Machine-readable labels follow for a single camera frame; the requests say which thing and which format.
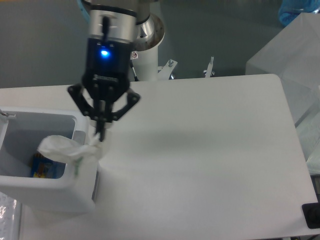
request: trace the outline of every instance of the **white tabletop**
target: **white tabletop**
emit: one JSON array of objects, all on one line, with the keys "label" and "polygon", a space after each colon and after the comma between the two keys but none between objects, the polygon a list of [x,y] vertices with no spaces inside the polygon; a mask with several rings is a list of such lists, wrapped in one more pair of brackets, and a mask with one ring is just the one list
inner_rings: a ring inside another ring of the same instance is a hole
[{"label": "white tabletop", "polygon": [[[74,110],[66,88],[0,89],[0,105]],[[24,206],[21,240],[320,233],[308,229],[301,209],[317,198],[278,77],[134,82],[132,88],[142,98],[107,132],[95,211]]]}]

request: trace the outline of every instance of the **gray floor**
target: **gray floor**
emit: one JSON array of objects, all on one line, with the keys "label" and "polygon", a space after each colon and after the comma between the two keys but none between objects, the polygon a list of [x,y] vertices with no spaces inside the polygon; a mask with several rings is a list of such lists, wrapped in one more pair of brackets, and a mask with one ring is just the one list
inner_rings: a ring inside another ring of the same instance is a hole
[{"label": "gray floor", "polygon": [[[243,75],[245,64],[282,26],[281,0],[161,0],[151,9],[166,29],[159,64],[178,78]],[[68,85],[84,71],[88,25],[76,0],[0,2],[0,88]]]}]

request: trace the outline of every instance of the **robotic arm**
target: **robotic arm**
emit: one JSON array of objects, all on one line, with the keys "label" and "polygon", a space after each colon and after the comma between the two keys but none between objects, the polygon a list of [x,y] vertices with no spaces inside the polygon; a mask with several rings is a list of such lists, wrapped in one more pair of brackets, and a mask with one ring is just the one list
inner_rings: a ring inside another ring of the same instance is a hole
[{"label": "robotic arm", "polygon": [[[90,9],[86,65],[82,81],[68,92],[84,116],[96,121],[96,134],[105,138],[105,124],[119,120],[140,99],[130,89],[128,71],[131,52],[137,38],[139,0],[83,1]],[[93,99],[93,107],[83,96],[84,88]],[[124,93],[127,104],[113,112],[113,105]]]}]

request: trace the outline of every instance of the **black cable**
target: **black cable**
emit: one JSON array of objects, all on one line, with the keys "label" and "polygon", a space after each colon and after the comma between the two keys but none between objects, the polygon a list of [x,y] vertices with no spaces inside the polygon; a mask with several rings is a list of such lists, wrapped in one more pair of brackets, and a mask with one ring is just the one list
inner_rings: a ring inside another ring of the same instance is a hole
[{"label": "black cable", "polygon": [[309,237],[307,240],[312,240],[312,239],[315,239],[316,237],[318,237],[320,234],[317,234],[317,235],[313,235],[311,237]]}]

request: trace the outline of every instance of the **white plastic bag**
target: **white plastic bag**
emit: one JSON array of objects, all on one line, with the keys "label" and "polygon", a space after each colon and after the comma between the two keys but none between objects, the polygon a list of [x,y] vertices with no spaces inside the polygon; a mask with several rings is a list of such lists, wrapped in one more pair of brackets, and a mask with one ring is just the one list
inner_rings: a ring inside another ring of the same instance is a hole
[{"label": "white plastic bag", "polygon": [[37,150],[52,161],[74,165],[77,175],[81,164],[97,162],[101,158],[99,137],[97,134],[89,144],[81,145],[64,136],[51,135],[41,141]]}]

